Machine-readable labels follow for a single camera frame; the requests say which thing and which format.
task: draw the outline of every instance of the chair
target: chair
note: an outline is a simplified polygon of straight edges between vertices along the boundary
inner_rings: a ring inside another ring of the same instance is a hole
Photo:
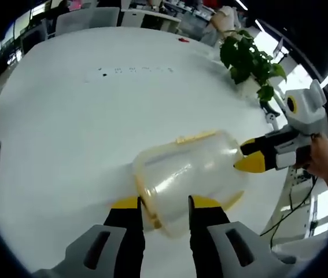
[[[92,8],[89,28],[115,27],[120,9],[117,7]]]
[[[179,35],[184,35],[199,41],[202,38],[202,33],[206,25],[206,21],[196,18],[196,16],[190,12],[186,12],[177,30],[179,31]]]
[[[57,18],[56,36],[89,28],[92,9],[75,10]]]

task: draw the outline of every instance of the white tabletop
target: white tabletop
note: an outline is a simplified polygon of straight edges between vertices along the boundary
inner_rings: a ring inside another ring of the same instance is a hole
[[[142,10],[142,9],[121,9],[122,12],[131,12],[131,13],[144,13],[150,16],[157,16],[157,17],[161,17],[163,19],[167,19],[167,20],[171,20],[171,21],[175,21],[175,22],[181,22],[181,19],[178,19],[174,16],[169,16],[167,14],[164,13],[159,13],[159,12],[154,12],[152,10]]]
[[[13,71],[0,96],[0,234],[28,270],[52,268],[112,202],[136,194],[130,163],[140,151],[204,130],[239,142],[272,130],[232,91],[210,47],[178,38],[78,31],[36,45]],[[229,218],[260,233],[285,177],[254,174]],[[145,238],[142,277],[196,276],[189,235]]]

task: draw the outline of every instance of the human hand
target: human hand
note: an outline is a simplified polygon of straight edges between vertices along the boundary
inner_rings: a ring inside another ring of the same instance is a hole
[[[319,134],[312,138],[311,161],[307,171],[312,175],[328,181],[328,138],[324,134]]]

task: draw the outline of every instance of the white chair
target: white chair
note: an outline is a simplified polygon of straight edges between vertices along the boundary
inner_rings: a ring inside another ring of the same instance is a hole
[[[115,27],[119,16],[120,8],[101,7],[92,8],[92,16],[89,22],[89,28]]]
[[[89,28],[92,9],[75,10],[57,18],[56,36]]]

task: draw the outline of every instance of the red object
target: red object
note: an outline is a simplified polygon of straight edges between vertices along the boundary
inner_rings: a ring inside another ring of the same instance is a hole
[[[222,7],[222,3],[218,0],[204,0],[202,4],[212,9],[218,9]]]
[[[179,41],[179,42],[189,42],[189,41],[188,41],[187,39],[185,39],[185,38],[179,38],[178,41]]]

